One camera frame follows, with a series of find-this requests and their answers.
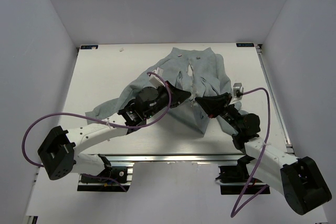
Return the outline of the grey zip-up jacket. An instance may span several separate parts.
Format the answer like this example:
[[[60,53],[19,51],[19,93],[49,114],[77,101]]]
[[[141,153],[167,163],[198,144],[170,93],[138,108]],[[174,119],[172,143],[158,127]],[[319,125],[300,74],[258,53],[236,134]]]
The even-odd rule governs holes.
[[[203,51],[173,48],[169,55],[150,66],[147,71],[157,68],[163,70],[164,80],[192,94],[184,103],[171,109],[169,115],[193,130],[205,134],[209,117],[196,103],[195,98],[233,92],[222,55],[214,53],[211,48]],[[143,72],[123,89],[119,97],[98,105],[85,115],[105,119],[124,108],[141,89],[150,85],[148,75]]]

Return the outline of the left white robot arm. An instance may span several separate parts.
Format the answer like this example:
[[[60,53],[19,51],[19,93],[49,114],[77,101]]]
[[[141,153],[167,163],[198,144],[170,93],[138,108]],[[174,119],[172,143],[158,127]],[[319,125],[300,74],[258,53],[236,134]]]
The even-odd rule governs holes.
[[[69,173],[93,175],[98,181],[110,178],[112,166],[102,154],[84,154],[84,150],[114,137],[131,134],[165,108],[175,108],[191,96],[172,86],[145,87],[134,99],[102,123],[91,123],[76,129],[61,126],[50,130],[37,153],[50,180]]]

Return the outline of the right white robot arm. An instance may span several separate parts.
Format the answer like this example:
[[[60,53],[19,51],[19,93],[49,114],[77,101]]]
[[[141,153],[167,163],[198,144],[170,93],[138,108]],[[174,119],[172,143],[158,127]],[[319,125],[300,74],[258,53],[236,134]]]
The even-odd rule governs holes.
[[[196,102],[209,118],[220,116],[236,134],[232,136],[236,149],[244,153],[237,162],[238,177],[250,183],[260,180],[281,193],[290,208],[299,215],[329,202],[331,191],[316,162],[310,157],[287,154],[259,137],[260,119],[253,113],[241,114],[231,103],[232,95],[197,97]]]

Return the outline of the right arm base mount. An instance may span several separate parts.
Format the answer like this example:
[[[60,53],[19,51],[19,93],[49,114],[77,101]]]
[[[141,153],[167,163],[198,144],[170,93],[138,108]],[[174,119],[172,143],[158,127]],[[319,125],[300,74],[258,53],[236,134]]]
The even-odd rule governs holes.
[[[219,175],[215,178],[215,181],[220,185],[221,195],[240,194],[249,177],[246,165],[250,164],[251,161],[255,161],[255,159],[243,156],[238,159],[235,165],[219,166]],[[244,194],[254,195],[264,186],[265,184],[261,180],[253,178]]]

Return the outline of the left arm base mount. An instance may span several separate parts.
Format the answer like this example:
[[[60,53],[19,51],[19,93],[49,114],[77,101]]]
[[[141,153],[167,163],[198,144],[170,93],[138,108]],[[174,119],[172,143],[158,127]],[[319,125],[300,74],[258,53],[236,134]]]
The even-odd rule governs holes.
[[[132,182],[133,165],[120,156],[81,154],[72,170],[79,174],[77,191],[126,193]]]

